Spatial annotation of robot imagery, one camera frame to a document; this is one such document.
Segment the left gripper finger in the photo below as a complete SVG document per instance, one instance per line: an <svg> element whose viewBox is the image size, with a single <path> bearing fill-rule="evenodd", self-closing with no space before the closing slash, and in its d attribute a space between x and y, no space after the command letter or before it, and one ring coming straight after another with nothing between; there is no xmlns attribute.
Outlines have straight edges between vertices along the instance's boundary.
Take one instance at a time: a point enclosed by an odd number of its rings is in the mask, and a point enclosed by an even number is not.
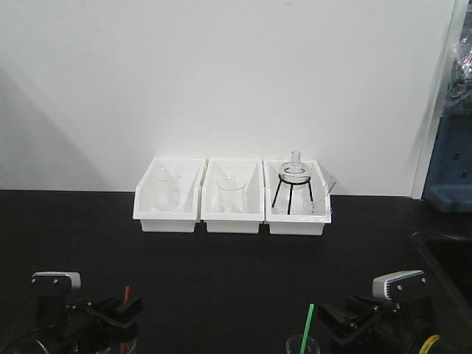
<svg viewBox="0 0 472 354"><path fill-rule="evenodd" d="M108 323L115 327L130 327L142 311L142 298L140 296L130 298L127 303L118 308L116 313L108 313Z"/></svg>
<svg viewBox="0 0 472 354"><path fill-rule="evenodd" d="M116 313L118 308L123 304L123 298L113 296L100 301L92 302L90 307L100 313Z"/></svg>

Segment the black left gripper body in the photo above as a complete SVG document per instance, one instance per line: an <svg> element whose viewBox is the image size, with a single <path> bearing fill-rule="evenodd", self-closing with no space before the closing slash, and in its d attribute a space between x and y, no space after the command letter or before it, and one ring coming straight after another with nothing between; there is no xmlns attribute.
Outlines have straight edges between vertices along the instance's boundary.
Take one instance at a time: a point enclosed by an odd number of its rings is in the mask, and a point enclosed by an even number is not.
<svg viewBox="0 0 472 354"><path fill-rule="evenodd" d="M122 343L122 328L92 302L66 302L64 296L38 294L35 329L21 337L22 353L110 353Z"/></svg>

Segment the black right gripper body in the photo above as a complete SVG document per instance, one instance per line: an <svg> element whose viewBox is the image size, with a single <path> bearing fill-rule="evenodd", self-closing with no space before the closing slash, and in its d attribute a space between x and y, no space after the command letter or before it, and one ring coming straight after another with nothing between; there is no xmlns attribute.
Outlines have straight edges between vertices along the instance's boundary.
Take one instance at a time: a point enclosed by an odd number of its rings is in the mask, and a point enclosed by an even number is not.
<svg viewBox="0 0 472 354"><path fill-rule="evenodd" d="M389 310L346 312L358 317L358 329L331 338L332 353L431 353L435 345L432 299L391 302Z"/></svg>

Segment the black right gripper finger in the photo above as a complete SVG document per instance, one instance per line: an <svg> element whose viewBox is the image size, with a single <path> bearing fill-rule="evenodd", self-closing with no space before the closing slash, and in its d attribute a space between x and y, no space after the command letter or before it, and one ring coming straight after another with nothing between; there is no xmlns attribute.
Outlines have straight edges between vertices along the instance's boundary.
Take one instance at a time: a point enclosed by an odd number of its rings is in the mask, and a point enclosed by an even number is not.
<svg viewBox="0 0 472 354"><path fill-rule="evenodd" d="M318 319L337 336L348 336L358 329L358 317L356 315L338 310L326 303L318 307Z"/></svg>
<svg viewBox="0 0 472 354"><path fill-rule="evenodd" d="M375 312L389 310L391 308L391 302L389 300L352 295L347 297L346 307L351 312Z"/></svg>

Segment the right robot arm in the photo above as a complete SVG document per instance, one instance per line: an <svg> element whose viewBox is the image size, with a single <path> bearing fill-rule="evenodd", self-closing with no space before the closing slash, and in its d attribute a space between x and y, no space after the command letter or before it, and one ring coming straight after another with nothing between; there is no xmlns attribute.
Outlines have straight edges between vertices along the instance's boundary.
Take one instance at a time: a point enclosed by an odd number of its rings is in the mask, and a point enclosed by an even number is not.
<svg viewBox="0 0 472 354"><path fill-rule="evenodd" d="M350 296L335 318L331 353L470 353L440 332L429 296L409 302Z"/></svg>

